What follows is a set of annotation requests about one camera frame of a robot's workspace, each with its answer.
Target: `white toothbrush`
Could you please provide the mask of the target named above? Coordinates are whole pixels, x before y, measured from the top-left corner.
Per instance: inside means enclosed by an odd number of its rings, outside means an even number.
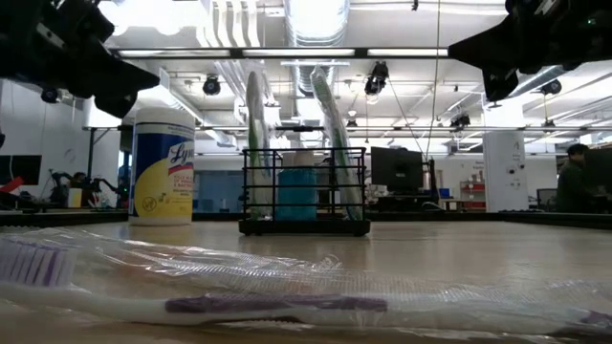
[[[0,239],[0,298],[165,325],[272,320],[355,326],[355,318],[364,313],[387,311],[384,300],[343,295],[205,294],[157,300],[99,295],[71,284],[77,253],[72,247]]]

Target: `plastic wrap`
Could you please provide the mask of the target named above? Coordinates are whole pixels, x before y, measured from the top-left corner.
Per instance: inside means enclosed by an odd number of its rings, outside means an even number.
[[[264,117],[264,100],[262,92],[262,77],[259,71],[249,73],[247,83],[247,106],[249,108],[249,148],[270,148],[269,128]],[[265,152],[250,152],[251,167],[271,167],[271,157]],[[271,169],[258,168],[250,170],[253,185],[272,185]],[[250,190],[252,204],[271,204],[272,190],[267,187],[257,187]],[[257,220],[270,216],[270,206],[252,206],[251,217]]]
[[[260,327],[261,321],[272,320],[322,329],[452,333],[453,337],[589,336],[612,342],[608,315],[612,284],[607,282],[567,281],[516,290],[414,281],[329,269],[328,263],[151,245],[50,228],[7,233],[0,240],[75,250],[75,289],[109,300],[162,300],[166,312],[182,314],[183,319],[206,319],[169,324],[240,322],[235,326]],[[36,306],[45,304],[36,302]]]
[[[346,127],[334,101],[332,90],[327,83],[327,75],[320,67],[316,66],[310,75],[310,79],[313,83],[315,98],[318,100],[318,104],[325,115],[325,121],[323,121],[325,132],[329,136],[332,147],[350,147]],[[348,151],[337,151],[335,153],[335,160],[338,166],[352,164]],[[340,184],[359,184],[357,172],[354,168],[339,168],[336,173],[336,178]],[[339,191],[340,199],[344,204],[361,203],[361,193],[357,187],[341,187]],[[363,213],[358,206],[346,206],[345,209],[350,220],[363,220]]]

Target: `man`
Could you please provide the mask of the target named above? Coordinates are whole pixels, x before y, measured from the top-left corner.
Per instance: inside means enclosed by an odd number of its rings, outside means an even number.
[[[557,181],[557,211],[566,213],[593,212],[594,195],[587,190],[584,176],[584,144],[574,144],[567,150],[568,160],[561,167]]]

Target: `ceiling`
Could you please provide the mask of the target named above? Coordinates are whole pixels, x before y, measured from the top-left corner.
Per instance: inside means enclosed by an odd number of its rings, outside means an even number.
[[[149,8],[164,0],[151,0]],[[504,0],[442,0],[441,11],[437,11],[436,0],[421,0],[417,11],[410,9],[411,1],[384,2],[377,0],[352,0],[344,46],[347,47],[426,47],[449,44],[482,32],[504,18]],[[228,32],[231,37],[231,1],[228,1]],[[264,47],[287,46],[285,17],[281,0],[257,1],[257,30]],[[199,1],[174,1],[164,11],[153,11],[140,16],[150,16],[145,20],[124,15],[120,20],[130,28],[120,36],[112,37],[107,44],[114,48],[167,48],[201,47],[196,39],[195,25],[201,20]],[[154,27],[159,22],[175,21],[181,23],[181,30],[174,35],[163,35]],[[218,24],[218,11],[215,11],[215,26]],[[246,24],[244,35],[247,35]],[[391,82],[381,92],[376,104],[366,106],[363,92],[364,77],[367,76],[374,60],[347,60],[348,66],[338,67],[336,83],[333,85],[339,111],[348,117],[349,110],[357,112],[358,125],[370,126],[404,125],[405,118],[412,125],[429,126],[448,121],[460,111],[447,109],[466,97],[470,92],[482,92],[482,76],[478,69],[458,61],[435,58],[427,60],[387,60]],[[292,82],[291,67],[280,65],[281,60],[266,60],[266,73],[280,106],[281,119],[297,116],[295,110],[295,89]],[[149,70],[164,68],[169,72],[171,86],[181,93],[195,108],[208,117],[208,121],[219,125],[236,125],[233,111],[235,96],[222,80],[219,95],[206,97],[202,86],[207,74],[219,74],[211,60],[147,60],[143,62]],[[607,71],[612,64],[608,61],[587,63],[575,71],[561,76],[558,80],[563,91],[558,96],[548,97],[543,106],[543,96],[526,94],[514,101],[523,104],[525,124],[540,125],[546,113],[549,117],[579,109],[589,103],[608,97],[606,90],[612,86],[612,78]],[[588,85],[600,78],[599,82]],[[470,114],[472,125],[480,123],[483,112],[478,94],[466,100],[461,111]],[[140,96],[140,106],[156,104],[156,99]],[[583,125],[594,119],[609,116],[608,107],[602,106],[594,112],[587,112],[563,125]],[[572,138],[579,133],[566,133],[559,138]],[[353,133],[352,137],[363,133]],[[384,132],[368,133],[380,137]]]

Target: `table surface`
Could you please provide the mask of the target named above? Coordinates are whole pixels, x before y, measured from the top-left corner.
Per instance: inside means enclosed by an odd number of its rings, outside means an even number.
[[[409,276],[415,280],[505,286],[528,290],[543,283],[612,278],[612,233],[571,227],[510,223],[374,223],[363,238],[332,236],[245,237],[237,223],[194,223],[183,227],[128,224],[79,226],[122,239],[196,246],[307,261],[333,257],[345,268]],[[297,340],[294,331],[177,329],[95,319],[69,312],[31,312],[0,304],[3,343],[243,343]],[[405,342],[406,333],[317,334],[299,342]],[[426,337],[410,343],[437,343]],[[508,338],[508,343],[520,342]]]

